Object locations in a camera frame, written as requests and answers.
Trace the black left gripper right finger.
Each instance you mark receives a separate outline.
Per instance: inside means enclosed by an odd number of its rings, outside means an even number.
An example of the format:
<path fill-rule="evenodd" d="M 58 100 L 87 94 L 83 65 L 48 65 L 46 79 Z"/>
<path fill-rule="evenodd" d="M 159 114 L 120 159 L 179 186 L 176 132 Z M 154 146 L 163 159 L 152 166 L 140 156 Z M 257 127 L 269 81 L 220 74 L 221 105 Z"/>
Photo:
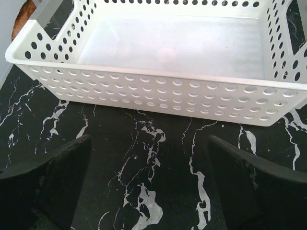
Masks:
<path fill-rule="evenodd" d="M 305 230 L 307 174 L 210 136 L 208 158 L 229 230 Z"/>

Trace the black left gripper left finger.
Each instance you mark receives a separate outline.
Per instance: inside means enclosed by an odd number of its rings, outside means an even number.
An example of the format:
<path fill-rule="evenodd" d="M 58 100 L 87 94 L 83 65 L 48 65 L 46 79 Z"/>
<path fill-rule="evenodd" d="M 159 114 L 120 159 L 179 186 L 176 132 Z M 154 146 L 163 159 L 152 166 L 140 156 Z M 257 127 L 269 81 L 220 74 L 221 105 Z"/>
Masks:
<path fill-rule="evenodd" d="M 69 230 L 92 153 L 83 135 L 0 171 L 2 230 Z"/>

